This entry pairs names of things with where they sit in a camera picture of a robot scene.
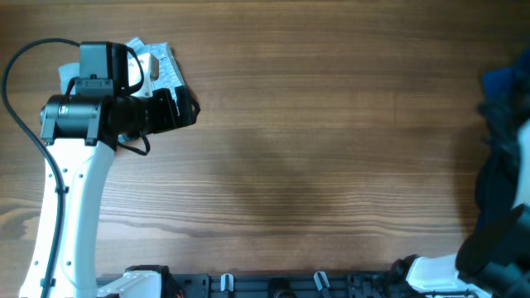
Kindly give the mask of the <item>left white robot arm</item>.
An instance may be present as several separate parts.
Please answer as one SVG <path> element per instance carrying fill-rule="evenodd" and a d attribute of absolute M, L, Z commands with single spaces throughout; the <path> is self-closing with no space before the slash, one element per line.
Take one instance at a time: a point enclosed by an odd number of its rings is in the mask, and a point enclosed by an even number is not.
<path fill-rule="evenodd" d="M 61 91 L 41 110 L 36 142 L 46 183 L 22 297 L 166 297 L 165 267 L 137 267 L 97 286 L 95 247 L 104 184 L 117 149 L 193 125 L 200 112 L 166 43 L 83 42 L 59 69 Z"/>

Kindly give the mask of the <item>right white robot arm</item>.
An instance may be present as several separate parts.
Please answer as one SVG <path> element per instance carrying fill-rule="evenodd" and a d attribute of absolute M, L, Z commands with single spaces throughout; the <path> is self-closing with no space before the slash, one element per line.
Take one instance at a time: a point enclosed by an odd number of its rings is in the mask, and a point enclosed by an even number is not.
<path fill-rule="evenodd" d="M 529 295 L 529 124 L 515 134 L 514 168 L 492 153 L 480 170 L 474 232 L 455 254 L 410 256 L 393 264 L 388 292 L 404 297 L 527 297 Z"/>

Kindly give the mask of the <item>black shorts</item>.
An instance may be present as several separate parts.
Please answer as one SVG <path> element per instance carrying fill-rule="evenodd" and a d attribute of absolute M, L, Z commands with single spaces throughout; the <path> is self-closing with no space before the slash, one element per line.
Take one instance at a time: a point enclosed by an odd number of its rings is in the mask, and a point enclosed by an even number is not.
<path fill-rule="evenodd" d="M 488 87 L 485 101 L 478 107 L 489 131 L 485 142 L 490 152 L 475 185 L 475 202 L 479 207 L 477 232 L 507 216 L 515 201 L 520 165 L 520 108 L 521 93 L 509 85 Z"/>

